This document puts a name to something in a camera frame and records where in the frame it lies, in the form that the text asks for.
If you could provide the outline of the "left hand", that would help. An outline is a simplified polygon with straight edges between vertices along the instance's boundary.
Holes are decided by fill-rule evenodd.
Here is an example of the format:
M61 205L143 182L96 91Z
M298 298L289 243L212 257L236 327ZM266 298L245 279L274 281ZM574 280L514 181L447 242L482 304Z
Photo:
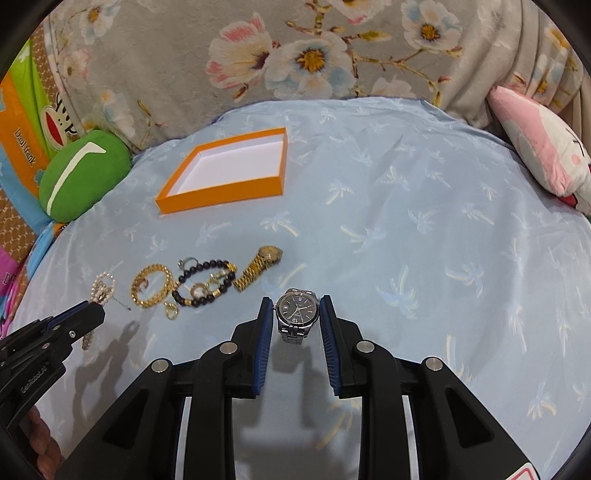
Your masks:
M30 421L29 442L37 454L37 468L44 479L54 480L58 468L64 461L61 449L36 407L29 410L27 418Z

